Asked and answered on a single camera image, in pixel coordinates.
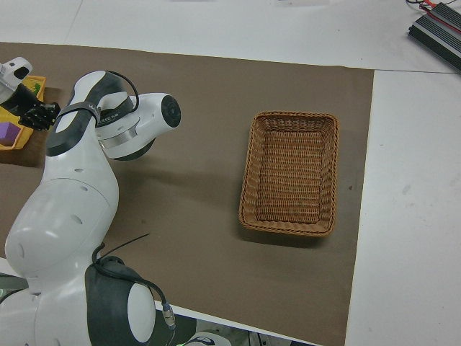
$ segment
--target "brown table surface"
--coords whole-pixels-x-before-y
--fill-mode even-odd
[[[111,162],[120,203],[105,239],[110,249],[150,232],[117,255],[172,304],[344,344],[372,71],[62,45],[2,43],[0,52],[5,61],[29,59],[34,74],[48,79],[47,100],[61,106],[77,78],[97,69],[123,73],[140,93],[178,99],[177,130],[138,160]],[[263,110],[328,112],[340,121],[338,213],[326,239],[249,231],[238,222],[249,127]],[[0,164],[0,243],[40,181],[42,161],[37,166]]]

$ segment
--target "purple block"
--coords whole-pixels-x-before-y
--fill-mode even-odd
[[[20,131],[21,129],[15,124],[0,123],[0,144],[3,146],[12,146]]]

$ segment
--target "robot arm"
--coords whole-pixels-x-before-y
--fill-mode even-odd
[[[20,85],[13,90],[13,84],[0,83],[2,106],[11,98],[21,104]],[[2,345],[125,346],[152,340],[155,306],[146,286],[153,283],[121,259],[93,255],[118,204],[117,180],[104,153],[136,159],[181,118],[173,97],[135,93],[129,97],[115,73],[92,72],[76,82],[69,105],[57,116],[42,181],[6,240],[6,258],[29,288],[0,304]],[[174,328],[164,297],[162,304]]]

